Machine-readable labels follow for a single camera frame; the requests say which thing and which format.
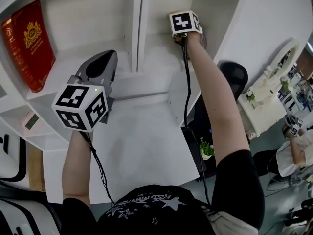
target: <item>red book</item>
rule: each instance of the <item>red book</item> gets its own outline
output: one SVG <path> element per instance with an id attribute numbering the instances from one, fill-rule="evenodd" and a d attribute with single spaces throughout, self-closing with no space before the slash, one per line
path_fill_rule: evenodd
<path id="1" fill-rule="evenodd" d="M 13 13 L 1 27 L 23 80 L 32 92 L 41 91 L 55 56 L 45 30 L 40 1 L 34 1 Z"/>

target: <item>forearm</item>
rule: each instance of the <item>forearm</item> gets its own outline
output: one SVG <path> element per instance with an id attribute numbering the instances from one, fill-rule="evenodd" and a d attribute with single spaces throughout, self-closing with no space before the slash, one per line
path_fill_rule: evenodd
<path id="1" fill-rule="evenodd" d="M 212 125 L 238 118 L 239 112 L 226 78 L 201 44 L 188 39 L 188 54 Z"/>
<path id="2" fill-rule="evenodd" d="M 210 118 L 216 164 L 238 150 L 249 150 L 233 92 L 197 39 L 188 38 L 188 54 Z"/>
<path id="3" fill-rule="evenodd" d="M 78 131 L 73 131 L 62 173 L 63 198 L 74 197 L 89 205 L 91 150 Z"/>
<path id="4" fill-rule="evenodd" d="M 296 138 L 290 139 L 290 148 L 291 148 L 293 163 L 295 165 L 303 165 L 305 163 L 304 153 L 301 152 L 296 142 Z"/>

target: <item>cube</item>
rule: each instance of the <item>cube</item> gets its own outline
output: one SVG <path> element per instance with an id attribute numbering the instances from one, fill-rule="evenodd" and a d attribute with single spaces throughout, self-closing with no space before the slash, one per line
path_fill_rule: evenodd
<path id="1" fill-rule="evenodd" d="M 66 84 L 57 93 L 52 109 L 65 128 L 91 132 L 108 111 L 104 87 Z"/>
<path id="2" fill-rule="evenodd" d="M 191 10 L 172 13 L 169 14 L 169 17 L 172 34 L 186 33 L 190 31 L 196 31 L 200 34 L 203 33 L 198 16 Z"/>
<path id="3" fill-rule="evenodd" d="M 291 128 L 290 133 L 293 134 L 294 136 L 296 136 L 299 130 L 300 130 L 300 127 L 299 127 L 297 124 L 295 124 L 295 125 Z"/>
<path id="4" fill-rule="evenodd" d="M 297 125 L 301 128 L 301 126 L 303 125 L 303 120 L 298 118 L 298 123 Z"/>

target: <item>flower vase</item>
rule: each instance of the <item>flower vase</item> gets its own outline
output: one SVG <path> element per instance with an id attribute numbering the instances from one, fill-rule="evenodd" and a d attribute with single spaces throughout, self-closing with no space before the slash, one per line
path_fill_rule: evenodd
<path id="1" fill-rule="evenodd" d="M 201 155 L 202 155 L 202 157 L 203 157 L 204 160 L 208 160 L 209 158 L 212 157 L 212 155 L 209 155 L 209 156 L 208 156 L 208 155 L 205 155 L 203 149 L 200 149 L 200 152 L 201 152 Z"/>

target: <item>floor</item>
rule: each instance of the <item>floor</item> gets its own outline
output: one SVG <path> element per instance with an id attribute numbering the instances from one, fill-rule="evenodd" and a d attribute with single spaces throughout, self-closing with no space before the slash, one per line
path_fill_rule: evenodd
<path id="1" fill-rule="evenodd" d="M 263 133 L 260 137 L 253 139 L 250 144 L 252 154 L 254 155 L 256 152 L 261 150 L 271 150 L 279 148 L 281 144 L 285 141 L 281 133 L 282 126 L 283 121 L 281 120 L 274 126 L 272 126 L 268 131 Z M 286 214 L 288 213 L 290 208 L 295 207 L 296 210 L 299 209 L 301 202 L 308 198 L 306 184 L 289 187 L 277 194 L 268 196 L 272 193 L 275 193 L 272 191 L 266 191 L 266 187 L 269 182 L 269 175 L 260 177 L 260 181 L 264 189 L 264 195 L 267 197 L 265 198 L 265 217 L 259 234 L 264 235 L 272 227 L 272 229 L 268 233 L 266 233 L 267 235 L 289 235 L 291 231 L 287 231 L 284 233 L 281 232 L 283 227 L 282 221 L 285 219 Z M 215 177 L 206 179 L 210 199 L 212 199 L 214 183 Z M 206 202 L 202 182 L 197 182 L 193 180 L 182 185 L 182 187 L 190 190 L 195 198 Z M 91 210 L 96 219 L 98 219 L 109 208 L 109 203 L 91 205 Z"/>

